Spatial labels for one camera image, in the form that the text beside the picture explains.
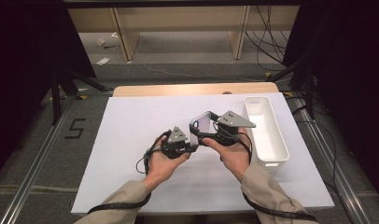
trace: wrist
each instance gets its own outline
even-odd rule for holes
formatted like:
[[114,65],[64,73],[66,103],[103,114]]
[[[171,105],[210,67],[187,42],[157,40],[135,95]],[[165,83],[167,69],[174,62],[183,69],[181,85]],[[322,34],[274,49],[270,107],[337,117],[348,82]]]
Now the wrist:
[[161,182],[159,178],[154,175],[147,175],[143,180],[143,184],[146,186],[147,193],[149,194],[152,190],[160,185]]
[[247,170],[249,165],[236,167],[234,170],[231,170],[232,174],[236,177],[236,179],[242,183],[243,175],[245,174],[245,171]]

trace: hand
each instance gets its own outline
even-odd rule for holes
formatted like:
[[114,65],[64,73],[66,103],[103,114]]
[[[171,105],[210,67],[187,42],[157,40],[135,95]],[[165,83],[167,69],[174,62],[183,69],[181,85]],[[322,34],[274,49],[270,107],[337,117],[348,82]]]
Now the hand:
[[[239,128],[238,132],[247,133],[247,130],[245,128]],[[250,147],[250,141],[244,134],[240,134],[240,139],[248,147]],[[233,173],[239,182],[242,182],[243,174],[250,165],[249,155],[245,147],[243,147],[240,143],[236,143],[229,147],[224,147],[211,138],[205,138],[203,141],[207,146],[213,148],[219,153],[225,167]]]
[[[160,146],[161,142],[166,139],[164,136],[156,146]],[[172,176],[175,168],[189,158],[189,153],[184,153],[176,159],[169,159],[160,151],[153,152],[149,159],[149,170],[146,178],[143,179],[144,185],[146,185],[147,193],[150,193],[162,182],[168,180]]]

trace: cable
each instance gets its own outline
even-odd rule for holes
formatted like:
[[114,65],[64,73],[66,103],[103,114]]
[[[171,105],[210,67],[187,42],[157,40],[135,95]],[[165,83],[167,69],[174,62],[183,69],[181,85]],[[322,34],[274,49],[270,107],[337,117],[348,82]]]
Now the cable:
[[97,206],[94,206],[87,215],[93,212],[102,211],[102,210],[128,210],[128,209],[136,209],[141,208],[146,203],[148,203],[149,199],[151,198],[151,193],[146,196],[146,199],[143,200],[140,203],[104,203]]
[[294,111],[292,111],[291,115],[295,115],[298,111],[303,110],[305,108],[306,108],[306,105],[300,106],[297,109],[295,109]]
[[288,78],[285,78],[285,79],[277,80],[277,81],[275,81],[274,83],[276,83],[276,82],[284,82],[284,81],[286,81],[286,80],[291,80],[291,79],[292,79],[292,77],[288,77]]
[[103,48],[104,49],[113,49],[113,48],[117,48],[119,47],[120,45],[116,45],[116,46],[104,46]]
[[325,126],[319,124],[319,123],[316,123],[314,121],[305,121],[305,120],[295,120],[296,123],[310,123],[310,124],[314,124],[318,127],[321,127],[322,129],[324,129],[330,136],[330,139],[332,141],[332,148],[333,148],[333,151],[334,151],[334,155],[333,155],[333,165],[332,165],[332,184],[330,184],[329,182],[327,182],[326,180],[323,179],[323,182],[329,186],[338,196],[338,200],[340,201],[342,207],[344,208],[344,212],[346,213],[346,216],[347,218],[349,219],[350,223],[354,223],[352,218],[350,217],[349,215],[349,212],[347,211],[347,208],[346,206],[344,206],[344,202],[343,202],[343,199],[341,197],[341,194],[339,193],[338,189],[337,189],[337,186],[336,186],[336,181],[335,181],[335,176],[336,176],[336,161],[337,161],[337,148],[336,148],[336,144],[335,144],[335,140],[334,140],[334,137],[332,135],[332,133],[329,131],[329,129],[327,129]]
[[269,42],[266,42],[265,40],[262,40],[261,38],[259,38],[259,37],[256,35],[256,33],[255,33],[254,31],[252,31],[252,32],[253,32],[253,36],[255,36],[259,41],[262,41],[262,43],[264,43],[264,44],[266,44],[266,45],[269,45],[269,46],[276,46],[276,47],[278,47],[278,48],[280,48],[280,49],[285,49],[285,47],[283,47],[283,46],[279,46],[279,45],[271,44],[271,43],[269,43]]
[[286,41],[288,41],[288,38],[285,36],[285,34],[283,34],[282,31],[280,31],[280,34],[282,34],[282,36],[286,39]]
[[[277,42],[276,40],[274,39],[274,36],[272,35],[272,32],[271,32],[271,6],[268,6],[268,22],[265,22],[265,19],[263,18],[261,12],[260,12],[260,8],[259,6],[257,6],[257,11],[259,12],[260,14],[260,17],[262,19],[262,22],[264,23],[264,26],[265,26],[265,32],[268,31],[269,35],[271,36],[271,39],[272,39],[272,43],[274,42],[276,45],[277,45]],[[281,51],[280,48],[278,48],[280,53],[284,56],[283,52]],[[280,56],[279,54],[277,53],[277,50],[276,50],[276,47],[274,45],[274,51],[276,52],[276,55],[277,57],[279,58],[279,60],[281,61],[280,59]]]
[[268,55],[270,58],[274,59],[274,60],[277,61],[278,63],[282,63],[280,60],[276,59],[274,56],[272,56],[272,55],[269,54],[267,51],[265,51],[264,49],[262,49],[259,45],[257,45],[257,44],[253,41],[253,39],[250,38],[250,36],[248,35],[247,32],[245,32],[245,34],[246,34],[246,36],[248,37],[248,39],[251,41],[251,43],[253,43],[253,45],[254,45],[257,49],[261,50],[264,54]]
[[259,204],[251,202],[244,193],[243,193],[243,196],[245,197],[246,202],[250,206],[252,206],[255,210],[260,211],[264,214],[267,214],[267,215],[270,215],[273,217],[282,217],[282,218],[289,218],[289,219],[316,221],[316,218],[312,215],[309,215],[306,213],[292,213],[292,212],[284,212],[284,211],[278,211],[278,210],[270,209],[270,208],[263,207]]
[[242,140],[239,139],[238,142],[247,150],[248,157],[249,157],[248,162],[251,163],[251,158],[253,157],[253,143],[251,142],[250,137],[246,133],[239,133],[239,134],[246,136],[248,141],[250,141],[250,148],[248,148],[248,146]]
[[286,100],[291,100],[291,99],[304,99],[305,97],[303,96],[290,96],[288,98],[286,98]]
[[[149,169],[149,166],[148,166],[148,162],[149,162],[149,158],[151,157],[152,153],[156,152],[156,151],[160,151],[160,150],[154,150],[154,147],[157,145],[157,143],[165,136],[169,134],[169,131],[168,132],[164,132],[162,133],[156,140],[155,142],[152,144],[152,146],[146,151],[146,153],[144,154],[143,158],[141,158],[137,163],[136,163],[136,171],[140,174],[145,174],[147,175],[148,174],[148,169]],[[145,167],[145,172],[141,172],[139,171],[138,169],[138,164],[140,161],[144,161],[144,167]]]

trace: person's left hand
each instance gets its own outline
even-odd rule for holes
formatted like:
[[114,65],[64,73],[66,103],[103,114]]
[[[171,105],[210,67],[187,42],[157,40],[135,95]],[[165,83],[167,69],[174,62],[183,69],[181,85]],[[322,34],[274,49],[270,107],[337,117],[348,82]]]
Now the person's left hand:
[[[166,139],[164,136],[156,146],[160,146],[161,142]],[[156,151],[151,154],[149,159],[148,175],[143,179],[143,184],[146,185],[147,192],[150,193],[162,182],[168,180],[172,176],[175,168],[189,158],[189,153],[184,153],[179,158],[169,159],[162,152]]]

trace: person's right hand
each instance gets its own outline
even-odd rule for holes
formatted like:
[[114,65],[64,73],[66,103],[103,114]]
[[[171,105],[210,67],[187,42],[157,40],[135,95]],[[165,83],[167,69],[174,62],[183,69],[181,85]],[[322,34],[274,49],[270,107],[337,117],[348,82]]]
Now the person's right hand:
[[[239,128],[238,132],[247,133],[247,130],[245,128]],[[240,134],[240,139],[248,147],[250,147],[250,141],[244,134]],[[250,165],[249,155],[245,147],[240,143],[236,143],[229,147],[224,147],[211,138],[204,138],[203,141],[207,146],[213,148],[219,153],[225,167],[233,173],[239,182],[242,182],[243,174]]]

